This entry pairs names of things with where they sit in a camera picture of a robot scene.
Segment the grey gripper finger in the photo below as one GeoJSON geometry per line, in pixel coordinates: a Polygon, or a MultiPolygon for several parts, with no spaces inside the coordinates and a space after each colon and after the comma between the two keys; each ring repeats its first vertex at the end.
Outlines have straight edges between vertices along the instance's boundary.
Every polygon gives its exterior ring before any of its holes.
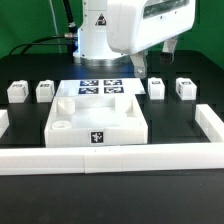
{"type": "Polygon", "coordinates": [[[177,45],[177,38],[172,37],[164,41],[160,62],[162,64],[171,64],[174,61],[174,54],[177,45]]]}
{"type": "Polygon", "coordinates": [[[130,56],[134,66],[134,75],[137,78],[144,79],[147,76],[147,52],[141,51],[130,56]]]}

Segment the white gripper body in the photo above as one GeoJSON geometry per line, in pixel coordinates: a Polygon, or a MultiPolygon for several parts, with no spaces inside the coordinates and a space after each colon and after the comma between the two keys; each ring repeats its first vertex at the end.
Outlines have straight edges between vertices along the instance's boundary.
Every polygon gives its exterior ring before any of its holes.
{"type": "Polygon", "coordinates": [[[107,41],[135,54],[190,30],[196,0],[107,0],[107,41]]]}

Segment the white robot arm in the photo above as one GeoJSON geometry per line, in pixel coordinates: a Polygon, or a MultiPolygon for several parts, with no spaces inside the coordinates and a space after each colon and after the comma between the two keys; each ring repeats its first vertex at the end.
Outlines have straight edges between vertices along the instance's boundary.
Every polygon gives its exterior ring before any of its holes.
{"type": "Polygon", "coordinates": [[[196,0],[83,0],[74,61],[89,66],[132,63],[147,76],[148,49],[162,44],[160,61],[174,60],[177,37],[190,30],[196,0]]]}

